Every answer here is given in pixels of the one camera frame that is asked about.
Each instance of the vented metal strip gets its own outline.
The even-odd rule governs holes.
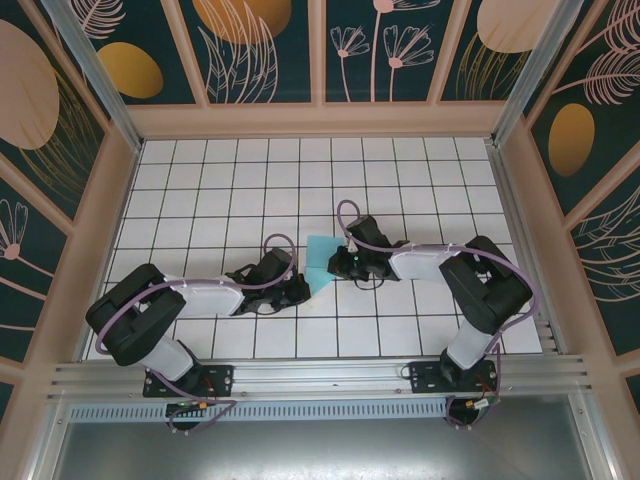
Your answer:
[[[220,421],[366,420],[445,416],[445,398],[405,400],[354,400],[319,402],[243,402]],[[74,405],[69,423],[166,422],[167,403],[111,403]],[[175,421],[207,420],[223,407],[190,412]]]

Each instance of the white tile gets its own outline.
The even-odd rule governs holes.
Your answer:
[[[273,233],[286,235],[297,244],[298,217],[264,217],[264,239]],[[276,237],[269,241],[269,247],[289,247],[289,243],[284,238]]]
[[[387,236],[392,245],[398,240],[407,239],[402,215],[376,215],[375,220],[382,234]]]
[[[261,258],[260,248],[226,248],[224,252],[224,265],[222,271],[235,272],[240,268],[249,265],[256,265]]]
[[[338,318],[338,341],[341,357],[377,357],[378,324],[373,317]]]
[[[400,185],[431,185],[431,176],[427,162],[398,162]]]
[[[264,188],[266,163],[238,163],[233,176],[234,188]]]
[[[297,188],[269,188],[267,189],[267,204],[265,215],[297,215],[298,214],[298,189]]]
[[[200,176],[202,175],[202,165],[171,165],[171,173],[167,182],[168,189],[175,188],[198,188]]]
[[[395,160],[392,138],[363,138],[365,160]]]
[[[418,315],[453,315],[453,296],[444,278],[441,282],[416,280],[415,289]]]
[[[238,141],[238,162],[266,162],[269,140],[266,138]]]
[[[256,320],[232,318],[218,320],[213,342],[213,358],[253,358]]]
[[[424,143],[421,138],[394,138],[396,160],[426,160]]]
[[[230,199],[231,190],[200,190],[196,217],[226,217]]]
[[[402,213],[400,189],[397,187],[370,187],[367,188],[367,197],[371,215],[397,215]]]
[[[157,224],[158,220],[150,218],[126,219],[122,224],[118,248],[151,247]]]
[[[119,282],[144,263],[149,263],[151,250],[116,250],[109,272],[110,282]]]
[[[441,244],[440,222],[437,215],[406,215],[407,239],[412,243]]]
[[[161,218],[154,248],[187,248],[192,218]]]
[[[167,176],[169,175],[169,165],[140,165],[134,190],[164,190],[167,186]]]
[[[300,215],[333,215],[331,189],[300,189]]]
[[[496,187],[468,187],[473,213],[501,213],[502,202]]]
[[[230,218],[228,229],[229,233],[227,234],[227,247],[260,246],[260,239],[262,234],[262,218]]]
[[[196,218],[193,220],[190,247],[223,247],[227,232],[226,218]]]
[[[181,340],[196,357],[207,359],[211,358],[215,328],[214,319],[177,320],[173,338]]]
[[[369,162],[366,163],[365,170],[368,187],[394,187],[398,185],[396,162]]]
[[[237,140],[209,140],[207,142],[207,152],[204,157],[205,163],[233,163],[236,161],[236,151],[238,149]]]
[[[297,163],[269,163],[267,167],[267,187],[297,187]]]
[[[362,160],[362,139],[332,138],[331,158],[333,161]]]
[[[420,317],[423,355],[440,355],[458,333],[455,315]]]
[[[162,217],[193,217],[197,190],[167,190],[162,202]]]
[[[404,213],[436,213],[432,187],[402,187]]]
[[[372,290],[360,290],[354,282],[337,282],[338,316],[369,316],[376,314],[376,301]],[[371,288],[372,282],[361,282],[362,288]]]
[[[384,285],[376,290],[376,302],[378,315],[416,314],[413,287],[408,280],[384,282]]]
[[[471,215],[440,215],[444,243],[464,245],[476,236]]]
[[[458,152],[450,137],[427,137],[424,139],[429,160],[457,160]]]
[[[300,140],[297,138],[272,138],[269,140],[270,162],[297,162],[300,160]]]
[[[131,192],[127,217],[159,217],[163,197],[162,190],[134,190]]]
[[[233,169],[234,165],[231,163],[205,164],[202,169],[200,188],[231,188]]]
[[[234,190],[231,194],[231,216],[262,216],[264,194],[264,188]]]
[[[296,355],[296,319],[258,315],[256,358],[291,358]]]
[[[380,353],[383,357],[420,355],[416,317],[380,317]]]
[[[155,249],[151,253],[151,263],[165,275],[182,277],[187,263],[186,248]]]
[[[175,140],[147,140],[140,163],[171,163]]]
[[[474,215],[478,235],[489,237],[493,243],[511,243],[509,227],[504,215]]]
[[[328,162],[330,160],[330,138],[303,138],[300,140],[301,162]]]
[[[191,248],[187,255],[187,278],[214,278],[222,272],[222,248]]]
[[[487,160],[487,147],[482,138],[458,138],[456,137],[456,147],[460,160]]]
[[[307,237],[310,235],[333,235],[332,217],[300,217],[298,228],[300,229],[300,246],[307,246]]]
[[[464,185],[459,162],[429,161],[434,185]]]
[[[438,213],[471,213],[464,187],[434,187]]]
[[[311,292],[311,298],[298,305],[298,317],[335,317],[336,288],[332,282],[319,292]]]
[[[542,353],[538,331],[532,318],[528,318],[502,334],[506,353]]]
[[[331,163],[314,162],[300,164],[301,187],[330,187]]]
[[[464,182],[467,185],[495,185],[491,164],[489,162],[467,160],[460,162]]]
[[[336,187],[364,187],[364,165],[362,162],[334,163],[333,185]]]
[[[335,357],[338,354],[335,318],[298,319],[298,357]]]
[[[202,163],[206,140],[178,140],[173,154],[173,163]]]

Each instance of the line-drawn plant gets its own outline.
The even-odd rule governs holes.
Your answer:
[[[266,103],[271,102],[278,87],[278,56],[268,25],[245,3],[245,28],[229,0],[219,3],[215,7],[210,0],[201,1],[209,24],[231,39],[210,36],[198,27],[209,54],[207,92],[214,103],[255,103],[266,95]]]
[[[585,218],[577,229],[574,242],[596,299],[623,302],[640,296],[640,187],[616,208]]]
[[[106,40],[113,33],[126,13],[122,12],[122,0],[67,0],[85,35],[96,40]]]
[[[422,10],[435,7],[439,3],[440,0],[373,0],[373,7],[376,9],[377,14],[376,24],[373,29],[373,49],[371,52],[371,102],[376,101],[376,54],[382,15],[394,11]]]
[[[347,96],[347,102],[351,102],[349,96],[349,87],[347,86],[347,76],[344,69],[344,59],[347,57],[355,57],[356,55],[362,55],[368,53],[370,48],[368,43],[364,43],[366,37],[362,33],[362,27],[354,28],[347,27],[344,29],[344,33],[340,27],[332,28],[331,41],[336,48],[336,52],[340,57],[340,67],[342,69],[342,84],[344,85],[344,93]]]
[[[640,85],[640,0],[616,0],[607,26],[576,55],[604,37],[609,51],[598,56],[585,78],[556,88],[552,95],[582,85],[589,103],[622,105]]]
[[[407,27],[400,37],[398,37],[397,25],[384,29],[384,48],[391,67],[390,102],[393,102],[393,79],[397,69],[423,65],[433,61],[433,50],[427,50],[431,45],[431,39],[427,34],[429,28],[429,26],[423,29]]]
[[[33,263],[25,260],[20,256],[20,244],[24,238],[27,229],[27,220],[29,218],[29,209],[20,202],[16,202],[12,211],[9,201],[5,198],[0,200],[0,260],[19,261],[32,268],[33,270],[53,277],[51,272],[40,268]],[[19,285],[4,277],[0,277],[0,283],[8,286],[18,292],[29,295],[38,300],[44,301],[47,297],[41,293],[35,292],[30,288]],[[13,325],[0,324],[0,328],[7,330],[33,331],[33,327],[18,327]]]
[[[35,150],[21,148],[20,154],[47,187],[62,198],[77,203],[91,173],[99,147],[98,138],[82,101],[57,71],[55,75],[60,97],[56,130],[44,146]],[[34,108],[37,111],[46,106]]]

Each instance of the wire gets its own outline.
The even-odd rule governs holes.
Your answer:
[[[495,263],[498,263],[503,267],[508,268],[513,273],[515,273],[518,277],[520,277],[520,279],[527,285],[527,287],[529,287],[529,290],[531,290],[531,293],[533,295],[533,304],[531,305],[531,307],[527,312],[523,313],[521,316],[519,316],[515,320],[504,323],[498,329],[496,334],[493,336],[493,338],[487,345],[487,348],[485,349],[486,354],[493,351],[494,346],[496,345],[498,340],[500,340],[500,337],[508,328],[511,328],[514,325],[517,325],[518,323],[523,322],[527,318],[533,317],[535,314],[538,313],[538,310],[540,308],[540,293],[539,293],[538,287],[536,286],[535,283],[533,283],[533,281],[529,278],[529,276],[525,272],[523,272],[521,269],[513,265],[508,260],[505,260],[504,258],[499,257],[498,255],[485,252],[484,250],[479,250],[477,248],[469,248],[469,247],[459,246],[459,245],[446,245],[446,246],[445,245],[408,245],[408,246],[405,245],[405,246],[396,247],[396,248],[384,248],[384,247],[376,247],[374,245],[369,245],[367,243],[364,243],[358,240],[353,235],[351,235],[351,232],[349,232],[344,222],[342,221],[342,207],[345,204],[351,205],[353,208],[355,208],[356,215],[358,217],[360,216],[360,208],[354,201],[342,200],[340,203],[338,203],[338,207],[336,211],[338,225],[340,225],[340,228],[342,229],[342,231],[344,232],[344,235],[347,237],[348,240],[352,241],[353,243],[355,243],[356,245],[362,248],[365,248],[367,250],[371,250],[374,252],[381,252],[381,253],[398,253],[398,252],[412,252],[412,251],[418,251],[418,252],[419,251],[426,251],[426,252],[448,251],[448,252],[469,253],[472,255],[477,255],[479,257],[488,258],[489,260]]]

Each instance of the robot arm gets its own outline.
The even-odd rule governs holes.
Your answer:
[[[484,358],[500,328],[532,297],[529,286],[513,269],[485,256],[446,247],[421,248],[406,242],[392,246],[369,215],[358,218],[346,230],[360,243],[377,250],[357,244],[339,247],[329,261],[330,273],[357,281],[366,281],[371,274],[391,281],[444,277],[466,319],[440,358],[442,376],[454,385]],[[508,262],[484,236],[471,240],[466,249]]]

